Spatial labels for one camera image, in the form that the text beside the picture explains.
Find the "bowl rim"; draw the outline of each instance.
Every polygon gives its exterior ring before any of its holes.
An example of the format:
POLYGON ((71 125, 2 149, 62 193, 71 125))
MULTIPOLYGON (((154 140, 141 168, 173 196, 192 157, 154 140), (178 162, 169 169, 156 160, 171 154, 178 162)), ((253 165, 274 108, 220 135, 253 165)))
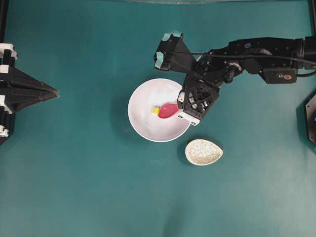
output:
POLYGON ((192 163, 192 164, 194 164, 194 165, 205 166, 205 165, 213 164, 213 163, 215 163, 216 161, 218 161, 218 160, 223 156, 224 152, 223 152, 223 150, 222 150, 219 146, 217 146, 214 142, 211 142, 211 141, 208 141, 208 140, 205 140, 205 139, 194 139, 194 140, 192 140, 191 142, 189 142, 189 143, 186 145, 185 154, 186 154, 187 160, 188 160, 190 163, 192 163), (214 160, 214 161, 212 161, 212 162, 210 162, 210 163, 207 163, 207 164, 196 163, 196 162, 193 161, 193 160, 190 158, 190 156, 188 155, 188 146, 189 146, 192 142, 195 142, 195 141, 206 141, 206 142, 212 143, 216 148, 218 148, 218 149, 221 151, 221 155, 220 155, 216 160, 214 160))
POLYGON ((169 140, 162 140, 162 141, 157 141, 157 140, 153 140, 153 139, 150 139, 148 137, 146 137, 145 135, 142 135, 139 131, 137 131, 137 129, 135 128, 135 126, 133 125, 132 121, 131 121, 131 115, 130 115, 130 101, 132 99, 132 97, 135 95, 135 92, 140 88, 142 87, 144 84, 147 84, 147 83, 150 83, 151 81, 153 80, 166 80, 166 81, 170 81, 172 83, 175 83, 175 84, 178 84, 180 85, 179 83, 177 83, 176 81, 173 81, 173 80, 170 80, 170 79, 165 79, 165 78, 155 78, 155 79, 150 79, 150 80, 147 80, 145 81, 144 83, 140 84, 132 93, 132 95, 130 96, 129 98, 129 101, 128 101, 128 106, 127 106, 127 114, 128 114, 128 119, 129 119, 129 123, 132 125, 132 127, 134 128, 134 130, 143 138, 145 138, 146 140, 149 140, 149 141, 152 141, 152 142, 170 142, 170 141, 173 141, 177 138, 179 138, 180 136, 182 136, 187 130, 188 128, 190 127, 190 123, 188 122, 188 126, 185 128, 185 130, 180 133, 178 136, 172 138, 172 139, 169 139, 169 140))

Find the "white bracket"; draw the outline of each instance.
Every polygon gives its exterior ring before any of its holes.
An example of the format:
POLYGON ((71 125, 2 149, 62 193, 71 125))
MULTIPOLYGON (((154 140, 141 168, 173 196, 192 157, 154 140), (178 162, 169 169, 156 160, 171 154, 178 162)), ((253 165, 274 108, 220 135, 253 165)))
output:
POLYGON ((178 113, 178 118, 185 119, 185 120, 189 121, 190 124, 193 125, 193 126, 198 125, 199 122, 200 122, 199 119, 197 119, 197 118, 195 118, 195 117, 193 117, 193 116, 191 116, 191 115, 189 115, 189 114, 187 114, 187 113, 185 113, 183 111, 178 113))
POLYGON ((4 50, 11 50, 11 57, 14 57, 15 60, 18 59, 18 54, 14 51, 14 46, 11 43, 0 43, 0 58, 3 58, 4 50))

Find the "red spoon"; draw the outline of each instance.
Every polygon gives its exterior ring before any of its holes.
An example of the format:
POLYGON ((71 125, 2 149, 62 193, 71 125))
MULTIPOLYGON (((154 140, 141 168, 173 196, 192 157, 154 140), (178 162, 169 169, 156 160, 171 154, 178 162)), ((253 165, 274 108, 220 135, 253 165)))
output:
POLYGON ((167 119, 175 115, 179 111, 178 105, 175 103, 165 103, 161 107, 154 107, 154 114, 157 114, 161 119, 167 119))

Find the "black metal frame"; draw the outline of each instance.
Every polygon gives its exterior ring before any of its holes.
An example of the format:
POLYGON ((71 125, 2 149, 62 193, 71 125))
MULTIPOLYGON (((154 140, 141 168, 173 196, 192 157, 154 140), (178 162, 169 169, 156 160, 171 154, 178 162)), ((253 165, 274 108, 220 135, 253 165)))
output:
POLYGON ((0 42, 4 41, 6 16, 8 13, 9 0, 0 0, 0 42))

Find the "black cable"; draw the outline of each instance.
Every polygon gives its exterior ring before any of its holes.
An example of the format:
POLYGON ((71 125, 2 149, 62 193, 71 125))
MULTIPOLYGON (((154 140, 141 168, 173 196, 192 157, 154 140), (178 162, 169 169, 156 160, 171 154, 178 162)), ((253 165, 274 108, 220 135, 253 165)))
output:
POLYGON ((190 55, 201 55, 201 56, 208 56, 208 57, 214 57, 214 58, 279 58, 279 59, 287 59, 287 60, 294 60, 301 63, 308 63, 316 66, 316 62, 300 59, 300 58, 292 58, 292 57, 285 57, 285 56, 276 56, 276 55, 220 55, 220 54, 209 54, 209 53, 186 53, 186 52, 169 52, 171 54, 190 54, 190 55))
POLYGON ((308 78, 310 76, 313 76, 316 74, 316 70, 313 71, 312 73, 306 73, 306 74, 297 74, 296 76, 298 76, 299 78, 308 78))

